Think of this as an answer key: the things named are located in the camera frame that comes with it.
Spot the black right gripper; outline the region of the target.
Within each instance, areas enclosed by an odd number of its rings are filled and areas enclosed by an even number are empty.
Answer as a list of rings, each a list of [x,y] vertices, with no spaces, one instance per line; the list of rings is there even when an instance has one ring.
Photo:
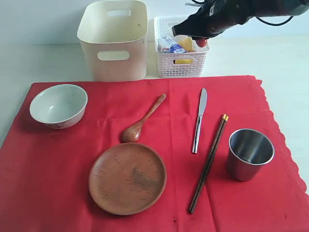
[[[172,27],[173,36],[213,38],[251,18],[250,0],[206,0],[198,11]]]

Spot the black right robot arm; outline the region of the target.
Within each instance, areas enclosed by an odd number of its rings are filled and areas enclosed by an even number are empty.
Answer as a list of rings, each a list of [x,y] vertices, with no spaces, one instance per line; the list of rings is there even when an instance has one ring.
[[[195,14],[173,26],[172,33],[209,39],[253,17],[291,17],[308,10],[307,0],[206,0]]]

